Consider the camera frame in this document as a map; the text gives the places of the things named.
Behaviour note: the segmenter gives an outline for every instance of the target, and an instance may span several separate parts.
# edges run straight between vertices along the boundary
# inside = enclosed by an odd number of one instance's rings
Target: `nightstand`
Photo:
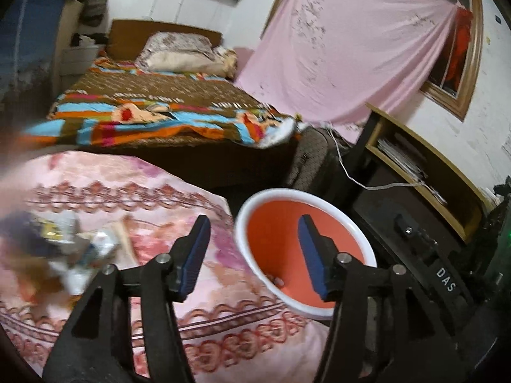
[[[62,51],[60,63],[60,90],[64,92],[88,70],[98,52],[103,49],[101,45],[70,47]]]

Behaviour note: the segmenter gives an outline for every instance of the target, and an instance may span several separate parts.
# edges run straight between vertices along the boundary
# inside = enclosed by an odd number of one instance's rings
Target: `floral pillow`
[[[215,54],[211,49],[210,40],[199,34],[158,32],[153,34],[135,61],[137,68],[146,70],[147,60],[159,52],[193,52],[201,53],[212,61]]]

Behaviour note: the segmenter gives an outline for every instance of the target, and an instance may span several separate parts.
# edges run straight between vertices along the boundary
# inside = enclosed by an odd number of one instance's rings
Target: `wooden shelf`
[[[378,157],[381,161],[383,161],[387,166],[393,169],[399,176],[401,176],[407,183],[415,183],[416,181],[412,179],[405,171],[403,171],[395,162],[392,161],[387,155],[385,155],[378,148],[370,145],[369,143],[366,145],[368,151],[370,151],[373,155]],[[471,225],[469,230],[467,231],[462,224],[454,217],[454,215],[448,210],[447,207],[443,206],[435,196],[424,186],[411,187],[415,188],[419,194],[424,197],[430,205],[432,205],[437,212],[445,219],[445,221],[454,229],[454,231],[460,236],[460,238],[466,242],[473,234]]]

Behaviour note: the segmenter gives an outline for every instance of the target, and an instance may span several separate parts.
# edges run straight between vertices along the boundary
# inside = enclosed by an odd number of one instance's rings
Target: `wooden window frame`
[[[467,49],[467,59],[465,60],[465,68],[457,96],[454,97],[448,92],[434,85],[430,81],[426,81],[421,91],[432,101],[438,103],[441,107],[447,109],[451,114],[463,121],[469,110],[472,95],[476,86],[477,76],[479,75],[479,67],[481,65],[482,39],[483,39],[483,11],[482,0],[471,0],[471,10],[474,15],[472,21],[472,30]]]

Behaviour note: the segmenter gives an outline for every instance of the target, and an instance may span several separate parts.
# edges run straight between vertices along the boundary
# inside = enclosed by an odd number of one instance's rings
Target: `wooden desk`
[[[371,105],[368,107],[372,111],[371,117],[353,149],[353,155],[347,157],[348,172],[356,175],[369,152],[374,159],[392,169],[404,182],[413,183],[415,180],[378,148],[379,139],[387,138],[392,141],[394,134],[400,134],[425,157],[422,167],[428,176],[426,183],[436,189],[447,204],[444,206],[440,203],[425,186],[412,188],[446,221],[463,242],[469,242],[484,215],[483,194],[426,140],[378,108]]]

